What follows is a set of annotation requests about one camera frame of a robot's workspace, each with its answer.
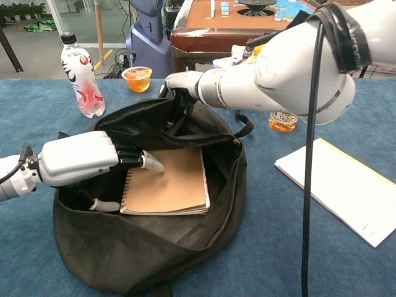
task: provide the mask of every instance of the black backpack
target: black backpack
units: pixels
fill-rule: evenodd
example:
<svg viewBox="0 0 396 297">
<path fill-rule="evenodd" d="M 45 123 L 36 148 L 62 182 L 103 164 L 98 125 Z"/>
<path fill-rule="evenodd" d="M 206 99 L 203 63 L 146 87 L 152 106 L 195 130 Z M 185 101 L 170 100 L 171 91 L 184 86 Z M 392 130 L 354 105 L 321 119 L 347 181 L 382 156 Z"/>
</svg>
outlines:
<svg viewBox="0 0 396 297">
<path fill-rule="evenodd" d="M 170 295 L 163 284 L 214 256 L 236 234 L 246 194 L 246 156 L 238 137 L 212 109 L 182 90 L 128 106 L 101 118 L 102 130 L 117 143 L 144 150 L 202 147 L 210 210 L 205 215 L 135 216 L 89 211 L 84 195 L 121 201 L 126 170 L 110 171 L 56 190 L 54 235 L 71 274 L 92 288 L 142 294 L 151 288 Z"/>
</svg>

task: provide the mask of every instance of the jelly cup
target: jelly cup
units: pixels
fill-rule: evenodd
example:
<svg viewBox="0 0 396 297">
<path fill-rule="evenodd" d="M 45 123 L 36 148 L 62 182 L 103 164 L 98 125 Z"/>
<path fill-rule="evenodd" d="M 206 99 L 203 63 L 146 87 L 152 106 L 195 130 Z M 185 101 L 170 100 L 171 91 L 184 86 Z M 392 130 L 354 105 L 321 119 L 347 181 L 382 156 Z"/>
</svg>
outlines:
<svg viewBox="0 0 396 297">
<path fill-rule="evenodd" d="M 144 66 L 127 68 L 121 73 L 126 80 L 128 87 L 137 93 L 143 93 L 150 86 L 152 69 Z"/>
</svg>

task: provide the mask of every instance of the yellow jelly cup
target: yellow jelly cup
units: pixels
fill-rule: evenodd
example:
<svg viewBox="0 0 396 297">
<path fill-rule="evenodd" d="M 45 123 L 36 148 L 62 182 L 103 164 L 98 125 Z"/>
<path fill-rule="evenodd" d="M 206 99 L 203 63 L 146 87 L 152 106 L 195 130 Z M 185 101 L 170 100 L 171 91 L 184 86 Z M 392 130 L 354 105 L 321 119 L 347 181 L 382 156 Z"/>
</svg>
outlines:
<svg viewBox="0 0 396 297">
<path fill-rule="evenodd" d="M 139 76 L 137 78 L 134 77 L 133 75 L 134 71 L 144 71 L 144 70 L 147 71 L 146 75 Z M 150 77 L 152 73 L 153 71 L 149 67 L 136 66 L 125 69 L 123 73 L 121 73 L 121 76 L 123 77 L 123 79 L 126 80 L 128 87 L 132 91 L 137 93 L 143 93 L 150 86 Z"/>
</svg>

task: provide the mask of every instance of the plastic water bottle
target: plastic water bottle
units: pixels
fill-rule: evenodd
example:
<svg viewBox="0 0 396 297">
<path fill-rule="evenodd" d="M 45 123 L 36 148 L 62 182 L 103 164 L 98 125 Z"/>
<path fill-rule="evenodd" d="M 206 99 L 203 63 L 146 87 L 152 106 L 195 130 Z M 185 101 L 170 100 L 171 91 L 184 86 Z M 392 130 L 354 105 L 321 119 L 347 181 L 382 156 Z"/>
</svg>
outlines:
<svg viewBox="0 0 396 297">
<path fill-rule="evenodd" d="M 99 91 L 90 55 L 78 45 L 74 33 L 64 33 L 61 39 L 62 67 L 74 88 L 78 107 L 88 118 L 101 116 L 105 99 Z"/>
</svg>

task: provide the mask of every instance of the white paper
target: white paper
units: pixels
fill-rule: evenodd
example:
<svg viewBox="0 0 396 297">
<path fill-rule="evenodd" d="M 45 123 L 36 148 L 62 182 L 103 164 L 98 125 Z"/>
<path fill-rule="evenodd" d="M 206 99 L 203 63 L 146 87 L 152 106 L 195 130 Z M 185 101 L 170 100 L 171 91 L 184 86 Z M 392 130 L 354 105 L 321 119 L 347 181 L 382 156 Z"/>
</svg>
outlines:
<svg viewBox="0 0 396 297">
<path fill-rule="evenodd" d="M 303 147 L 275 166 L 304 188 Z M 311 194 L 373 247 L 396 229 L 396 184 L 323 139 L 314 141 Z"/>
</svg>

